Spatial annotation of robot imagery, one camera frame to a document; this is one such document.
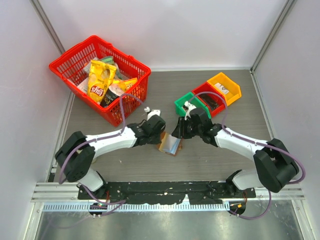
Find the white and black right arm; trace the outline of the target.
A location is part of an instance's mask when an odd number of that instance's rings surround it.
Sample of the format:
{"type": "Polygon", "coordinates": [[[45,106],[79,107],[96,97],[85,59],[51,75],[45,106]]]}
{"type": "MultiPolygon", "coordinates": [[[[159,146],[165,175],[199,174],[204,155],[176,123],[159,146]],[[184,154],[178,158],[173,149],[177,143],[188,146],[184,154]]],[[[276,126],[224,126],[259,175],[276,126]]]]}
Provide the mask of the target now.
{"type": "Polygon", "coordinates": [[[282,141],[276,138],[257,140],[238,134],[223,124],[213,123],[202,108],[180,116],[172,136],[178,139],[198,136],[206,144],[231,150],[254,162],[254,170],[240,169],[226,179],[226,193],[233,198],[244,190],[257,187],[278,193],[300,172],[282,141]]]}

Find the brown leather card holder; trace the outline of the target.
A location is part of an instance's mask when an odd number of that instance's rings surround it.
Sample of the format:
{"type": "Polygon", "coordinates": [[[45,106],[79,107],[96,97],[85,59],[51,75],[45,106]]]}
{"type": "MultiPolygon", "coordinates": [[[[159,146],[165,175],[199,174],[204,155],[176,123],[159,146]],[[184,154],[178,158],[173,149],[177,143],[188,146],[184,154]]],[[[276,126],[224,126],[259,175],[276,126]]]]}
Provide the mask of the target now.
{"type": "Polygon", "coordinates": [[[176,156],[180,150],[182,150],[182,139],[173,137],[167,132],[163,132],[160,135],[161,143],[156,145],[156,148],[165,154],[176,156]]]}

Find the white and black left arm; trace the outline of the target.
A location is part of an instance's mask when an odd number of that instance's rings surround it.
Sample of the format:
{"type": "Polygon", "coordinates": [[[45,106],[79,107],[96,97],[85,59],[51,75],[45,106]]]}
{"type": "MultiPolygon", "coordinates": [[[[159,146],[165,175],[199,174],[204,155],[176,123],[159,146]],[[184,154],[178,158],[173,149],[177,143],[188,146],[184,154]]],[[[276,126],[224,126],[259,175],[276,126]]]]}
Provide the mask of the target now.
{"type": "Polygon", "coordinates": [[[102,199],[107,193],[107,183],[91,168],[93,160],[115,150],[158,145],[165,127],[165,121],[153,115],[141,123],[131,123],[124,129],[104,134],[84,135],[76,131],[54,157],[68,182],[78,182],[89,196],[102,199]]]}

